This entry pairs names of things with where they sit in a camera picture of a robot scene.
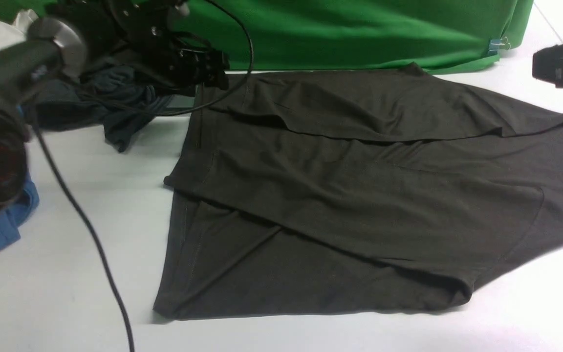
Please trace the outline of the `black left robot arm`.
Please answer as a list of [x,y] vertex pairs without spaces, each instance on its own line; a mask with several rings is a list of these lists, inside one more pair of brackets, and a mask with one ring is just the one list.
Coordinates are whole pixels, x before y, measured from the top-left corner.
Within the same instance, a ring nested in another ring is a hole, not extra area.
[[172,32],[185,0],[60,0],[24,42],[0,50],[0,212],[22,193],[27,127],[21,105],[56,78],[77,79],[105,57],[169,89],[228,89],[228,54],[192,33]]

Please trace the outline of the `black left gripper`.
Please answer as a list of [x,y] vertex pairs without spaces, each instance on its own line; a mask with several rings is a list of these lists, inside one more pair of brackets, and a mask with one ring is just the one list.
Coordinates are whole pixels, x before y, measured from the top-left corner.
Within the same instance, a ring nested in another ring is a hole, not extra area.
[[226,90],[229,68],[229,57],[221,50],[163,49],[157,54],[157,86],[175,91],[197,85]]

